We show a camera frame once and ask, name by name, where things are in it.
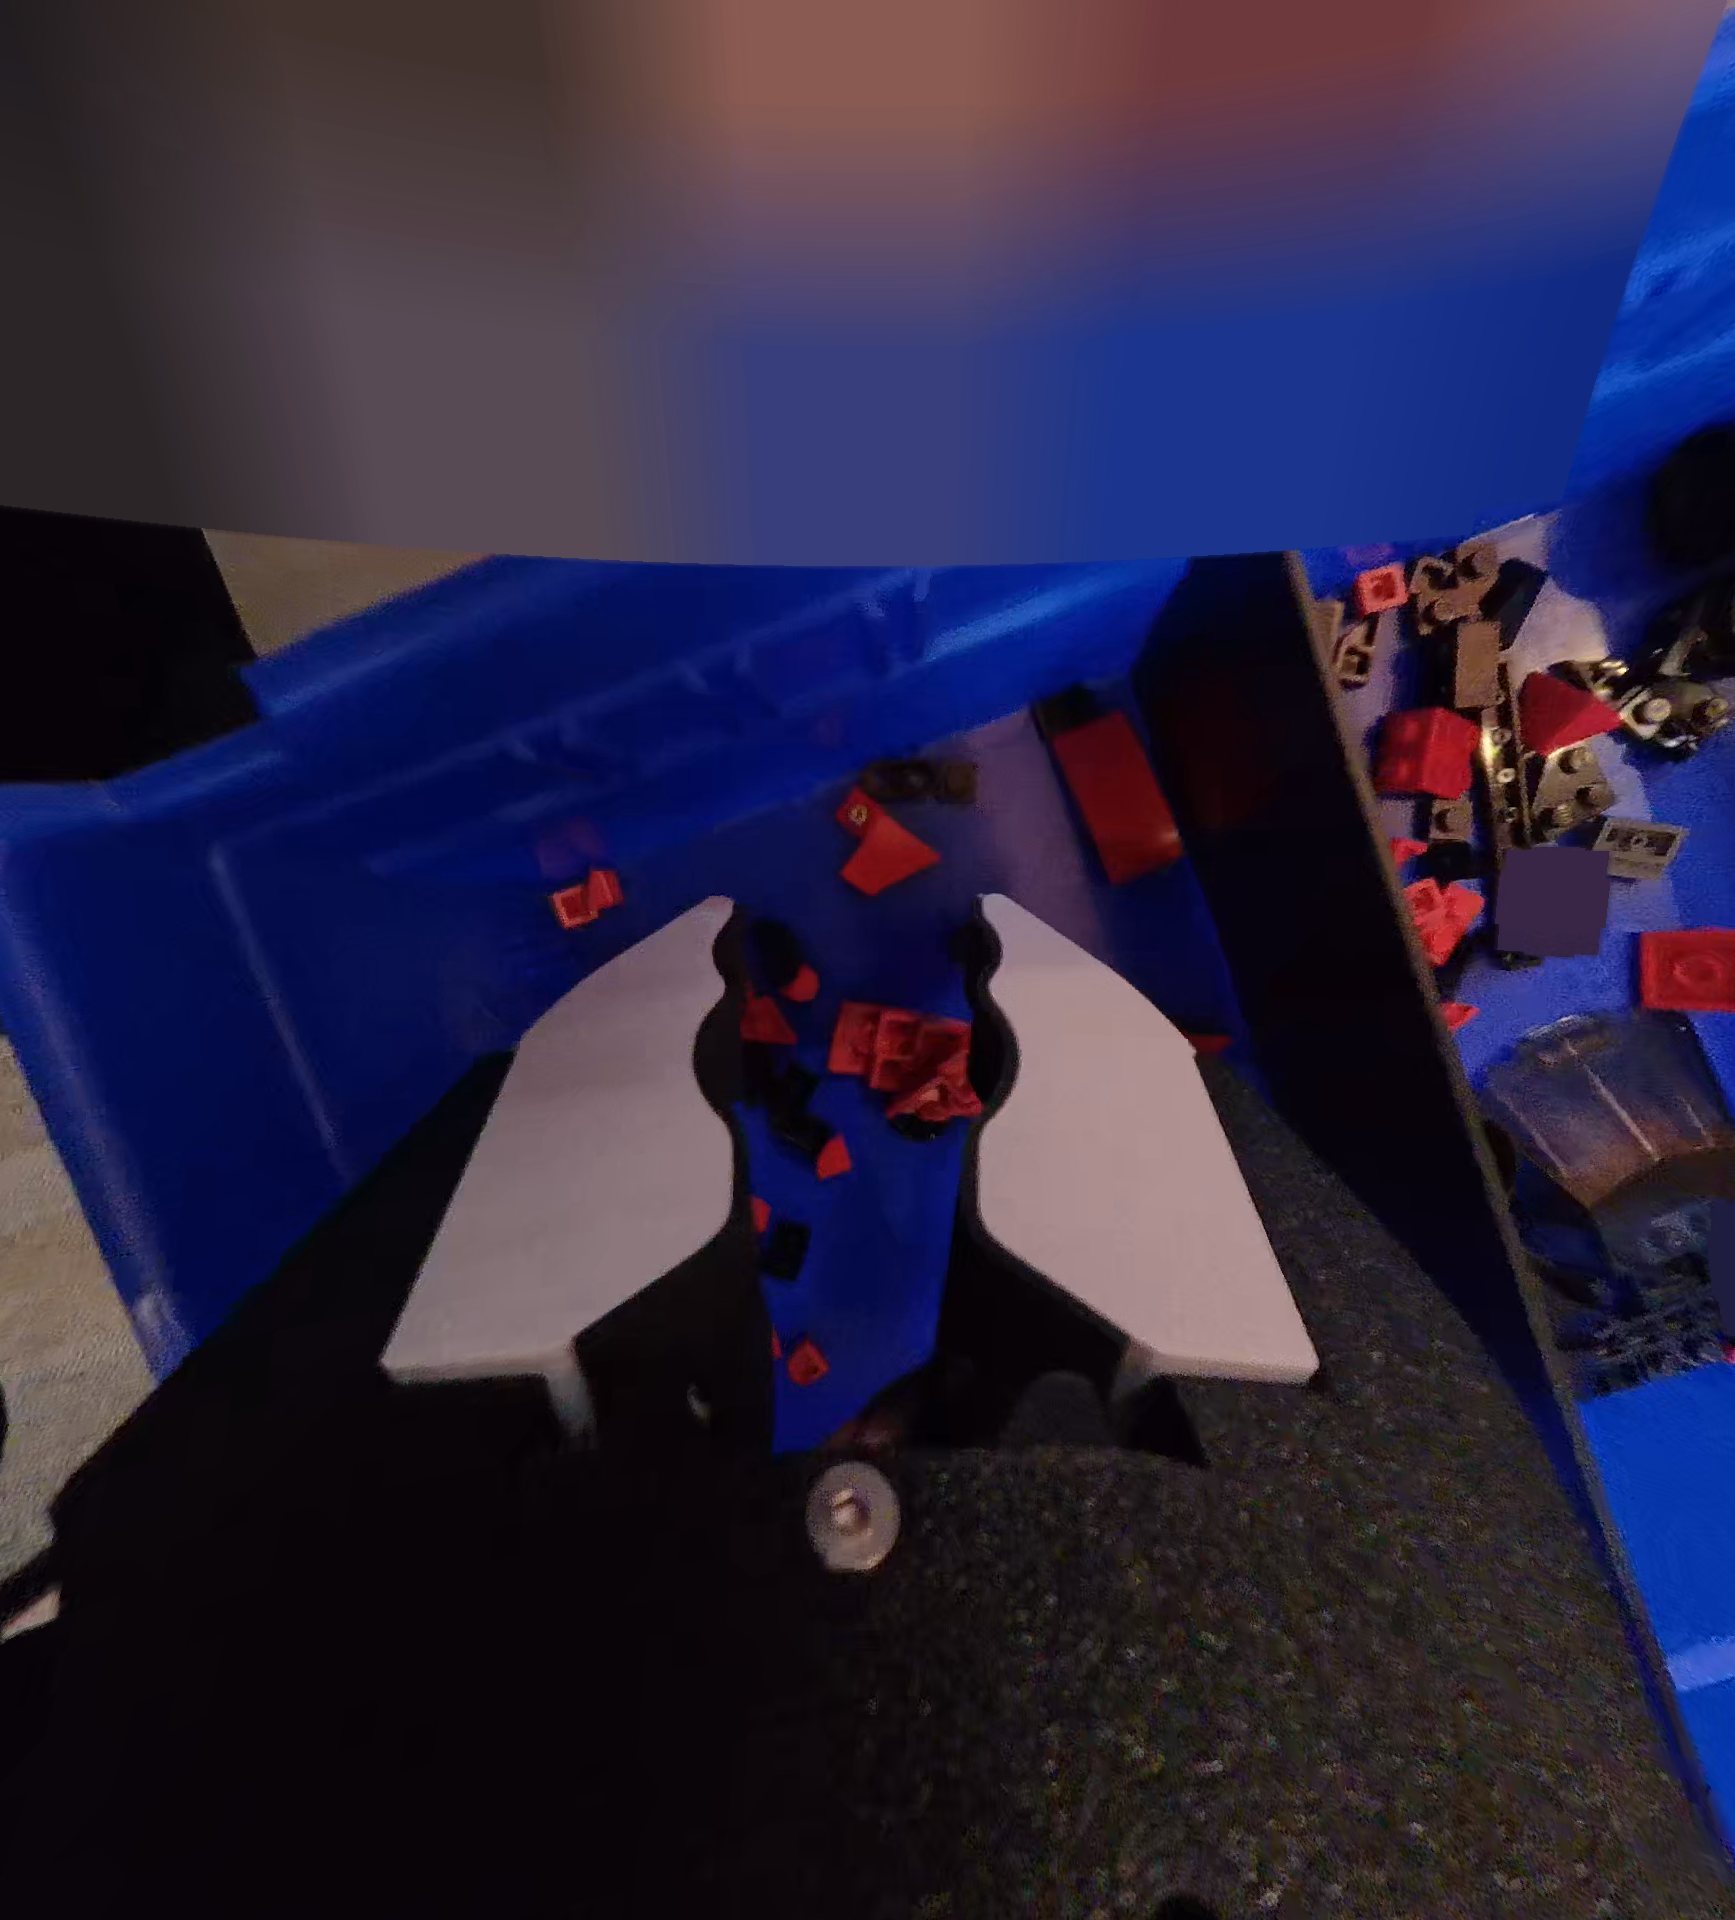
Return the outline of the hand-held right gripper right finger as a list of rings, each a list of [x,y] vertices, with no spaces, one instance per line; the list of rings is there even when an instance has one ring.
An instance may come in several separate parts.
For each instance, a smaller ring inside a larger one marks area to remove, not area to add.
[[[1013,1378],[1310,1386],[1316,1344],[1189,1032],[1007,892],[972,904],[958,1330]]]

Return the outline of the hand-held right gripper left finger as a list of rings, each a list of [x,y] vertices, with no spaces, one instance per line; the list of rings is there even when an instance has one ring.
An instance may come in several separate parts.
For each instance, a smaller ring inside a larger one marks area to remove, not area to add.
[[[395,1383],[539,1378],[564,1429],[597,1429],[574,1339],[733,1213],[733,1128],[695,1070],[733,924],[733,898],[695,900],[521,1032],[380,1347]]]

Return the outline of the pile of small lego pieces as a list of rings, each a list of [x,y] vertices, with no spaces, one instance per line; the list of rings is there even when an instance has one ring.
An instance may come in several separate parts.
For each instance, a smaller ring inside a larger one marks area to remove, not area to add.
[[[1332,637],[1460,1066],[1562,1019],[1646,1012],[1637,936],[1735,927],[1735,679],[1683,670],[1695,601],[1607,632],[1539,546],[1370,567]],[[1735,1114],[1735,1012],[1675,1012]],[[1735,1198],[1588,1218],[1488,1120],[1579,1391],[1735,1365]]]
[[[832,1003],[822,1063],[781,1001],[820,1001],[789,927],[756,920],[717,938],[729,981],[695,1070],[733,1128],[735,1195],[714,1241],[574,1339],[597,1359],[597,1420],[634,1402],[733,1432],[769,1422],[769,1365],[830,1374],[866,1399],[935,1347],[958,1318],[963,1138],[983,1117],[968,1008]]]

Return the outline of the blue plastic parts bin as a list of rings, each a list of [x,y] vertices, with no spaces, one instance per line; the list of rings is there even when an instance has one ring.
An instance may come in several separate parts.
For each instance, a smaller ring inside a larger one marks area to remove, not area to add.
[[[168,1365],[70,1481],[0,1914],[1735,1914],[1735,1365],[1586,1399],[1310,553],[479,563],[0,790],[0,1012]],[[1031,706],[1185,837],[1109,887]],[[978,892],[1189,1032],[1310,1386],[769,1365],[621,1470],[385,1378],[521,1028],[698,892],[968,1012]]]

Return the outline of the long red lego plate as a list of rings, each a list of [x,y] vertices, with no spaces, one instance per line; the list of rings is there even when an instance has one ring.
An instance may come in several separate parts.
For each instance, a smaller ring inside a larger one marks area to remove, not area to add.
[[[1090,685],[1067,685],[1031,706],[1067,802],[1095,843],[1101,875],[1129,887],[1185,862],[1185,837],[1143,730]]]

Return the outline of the clear lego windshield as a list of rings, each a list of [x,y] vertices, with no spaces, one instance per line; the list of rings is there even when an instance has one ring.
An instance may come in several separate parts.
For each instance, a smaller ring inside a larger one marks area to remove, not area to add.
[[[1735,1198],[1735,1114],[1675,1012],[1547,1023],[1481,1070],[1480,1103],[1588,1218]]]

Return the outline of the red square lego tile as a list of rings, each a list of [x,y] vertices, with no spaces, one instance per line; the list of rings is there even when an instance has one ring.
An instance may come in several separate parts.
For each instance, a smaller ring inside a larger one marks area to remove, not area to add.
[[[1637,936],[1637,998],[1651,1012],[1735,1012],[1735,927]]]

